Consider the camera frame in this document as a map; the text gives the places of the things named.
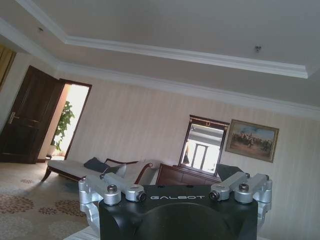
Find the dark blue pillow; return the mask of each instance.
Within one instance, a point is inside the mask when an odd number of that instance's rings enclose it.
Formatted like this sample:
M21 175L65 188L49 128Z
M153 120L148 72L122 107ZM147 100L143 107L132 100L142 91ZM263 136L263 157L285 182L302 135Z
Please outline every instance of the dark blue pillow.
M108 164L100 162L96 157L91 158L89 161L84 163L83 166L99 173L103 173L107 168L110 167Z

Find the green plant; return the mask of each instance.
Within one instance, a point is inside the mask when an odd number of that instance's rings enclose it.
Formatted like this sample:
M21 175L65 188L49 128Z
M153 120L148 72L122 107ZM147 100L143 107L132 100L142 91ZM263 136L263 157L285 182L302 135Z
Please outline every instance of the green plant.
M64 139L65 135L65 131L68 128L68 125L70 125L70 119L74 118L75 115L71 110L72 105L70 104L69 101L65 101L65 105L64 108L62 110L59 122L58 122L58 126L56 126L55 132L54 132L54 136L53 139L51 141L51 145L54 145L55 148L59 151L61 151L60 149L60 143L62 142L62 140Z

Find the potted plant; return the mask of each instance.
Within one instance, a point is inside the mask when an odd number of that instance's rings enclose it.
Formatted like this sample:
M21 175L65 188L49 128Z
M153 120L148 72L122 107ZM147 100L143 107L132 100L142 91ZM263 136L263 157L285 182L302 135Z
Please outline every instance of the potted plant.
M61 151L60 148L60 143L65 137L65 131L68 129L68 125L70 125L70 119L74 118L75 115L71 110L72 105L70 104L69 101L65 101L65 105L63 107L58 125L56 126L52 141L51 141L51 146L48 151L48 155L52 156L54 151L57 149Z

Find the door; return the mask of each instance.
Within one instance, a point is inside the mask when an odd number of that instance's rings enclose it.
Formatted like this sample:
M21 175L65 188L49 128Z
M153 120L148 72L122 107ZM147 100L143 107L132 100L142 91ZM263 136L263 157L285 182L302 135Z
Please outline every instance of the door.
M0 135L0 162L36 163L64 85L28 68Z

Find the crown molding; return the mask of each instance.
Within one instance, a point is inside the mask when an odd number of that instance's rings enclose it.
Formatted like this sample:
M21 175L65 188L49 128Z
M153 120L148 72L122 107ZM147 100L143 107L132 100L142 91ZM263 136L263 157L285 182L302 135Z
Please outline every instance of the crown molding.
M0 34L60 72L320 120L320 107L59 61L2 18Z
M5 38L15 43L20 48L24 49L25 51L32 54L33 56L36 56L39 59L43 60L53 68L58 67L59 61L54 56L52 56L49 52L47 52L41 46L37 45L34 41L29 39L27 36L22 34L16 28L11 26L1 17L0 17L0 35L4 36Z
M267 74L307 79L306 66L276 61L265 61L245 57L227 56L207 52L173 49L159 46L141 45L128 42L109 41L80 36L67 35L41 8L32 0L16 0L26 11L43 24L64 44L94 49L139 54L158 58L166 58L192 63L241 69Z
M265 97L241 94L232 91L202 87L187 83L111 71L67 62L60 62L57 69L58 71L69 74L141 86L149 89L192 97L205 98L247 108L263 109L280 114L320 120L320 107L316 106L274 100Z

